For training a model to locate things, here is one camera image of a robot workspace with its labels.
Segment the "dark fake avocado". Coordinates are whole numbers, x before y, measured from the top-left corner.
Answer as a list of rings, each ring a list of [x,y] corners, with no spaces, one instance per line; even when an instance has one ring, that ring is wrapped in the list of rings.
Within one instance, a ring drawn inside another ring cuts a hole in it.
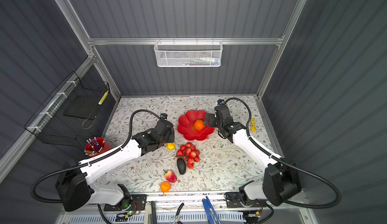
[[[178,171],[181,175],[186,173],[186,163],[183,159],[177,159],[176,161]]]

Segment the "yellow fake banana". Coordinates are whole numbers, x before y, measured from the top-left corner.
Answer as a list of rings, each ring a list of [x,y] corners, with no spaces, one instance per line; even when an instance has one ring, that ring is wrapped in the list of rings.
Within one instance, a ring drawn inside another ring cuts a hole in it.
[[[168,150],[174,150],[175,149],[175,143],[174,142],[167,143],[166,147],[167,147]]]

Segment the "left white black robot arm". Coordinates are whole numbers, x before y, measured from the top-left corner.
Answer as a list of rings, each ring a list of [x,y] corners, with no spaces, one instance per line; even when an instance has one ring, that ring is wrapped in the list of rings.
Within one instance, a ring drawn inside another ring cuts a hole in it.
[[[159,120],[150,132],[131,137],[123,147],[115,147],[96,157],[84,160],[85,167],[59,174],[55,187],[65,211],[72,212],[88,204],[108,204],[126,211],[133,199],[123,184],[102,187],[96,180],[110,170],[174,142],[173,124]]]

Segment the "small orange fake tangerine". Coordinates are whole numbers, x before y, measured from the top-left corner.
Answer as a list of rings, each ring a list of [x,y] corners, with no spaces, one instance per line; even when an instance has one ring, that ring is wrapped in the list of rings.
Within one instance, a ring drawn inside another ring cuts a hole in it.
[[[161,190],[161,192],[167,193],[167,192],[170,191],[170,189],[171,189],[171,185],[170,185],[170,183],[169,183],[168,181],[164,181],[164,182],[162,182],[162,183],[160,184],[160,190]]]

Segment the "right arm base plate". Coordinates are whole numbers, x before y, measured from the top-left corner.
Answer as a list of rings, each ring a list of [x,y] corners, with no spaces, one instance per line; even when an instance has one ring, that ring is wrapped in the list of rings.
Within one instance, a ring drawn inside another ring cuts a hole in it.
[[[263,208],[264,206],[257,200],[249,199],[244,193],[241,192],[226,192],[224,193],[224,199],[228,208]]]

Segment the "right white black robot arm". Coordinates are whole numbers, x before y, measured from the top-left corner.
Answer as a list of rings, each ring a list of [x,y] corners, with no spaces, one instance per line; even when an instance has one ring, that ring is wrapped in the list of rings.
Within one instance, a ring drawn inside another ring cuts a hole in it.
[[[217,128],[222,139],[241,148],[264,171],[262,184],[251,181],[239,188],[241,201],[261,199],[279,206],[301,191],[298,172],[274,160],[282,157],[258,142],[247,126],[235,122],[226,101],[218,100],[214,111],[205,115],[205,126]]]

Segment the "red fake grape bunch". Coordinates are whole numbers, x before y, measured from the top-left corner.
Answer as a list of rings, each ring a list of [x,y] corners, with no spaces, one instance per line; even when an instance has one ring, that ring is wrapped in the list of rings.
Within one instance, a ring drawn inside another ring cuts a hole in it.
[[[176,158],[183,159],[186,163],[186,168],[193,169],[195,163],[200,162],[200,151],[192,142],[188,142],[178,148]]]

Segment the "orange fake bell pepper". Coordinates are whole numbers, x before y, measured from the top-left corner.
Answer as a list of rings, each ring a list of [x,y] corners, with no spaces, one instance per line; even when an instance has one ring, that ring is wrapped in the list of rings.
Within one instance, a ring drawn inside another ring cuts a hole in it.
[[[194,131],[202,131],[205,128],[204,121],[201,119],[196,120],[193,125]]]

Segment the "red fake strawberry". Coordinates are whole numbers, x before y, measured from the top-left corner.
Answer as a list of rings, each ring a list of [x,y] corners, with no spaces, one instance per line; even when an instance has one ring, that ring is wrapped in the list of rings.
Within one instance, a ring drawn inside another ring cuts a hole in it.
[[[164,178],[170,183],[175,183],[177,181],[177,176],[172,170],[165,171]]]

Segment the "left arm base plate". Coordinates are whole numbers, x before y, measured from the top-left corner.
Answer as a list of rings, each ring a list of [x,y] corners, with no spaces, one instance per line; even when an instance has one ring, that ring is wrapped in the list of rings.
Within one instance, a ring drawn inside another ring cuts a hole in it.
[[[145,204],[147,201],[147,195],[144,194],[135,194],[135,195],[125,195],[121,201],[116,205],[106,204],[103,208],[105,212],[140,212],[145,209]]]

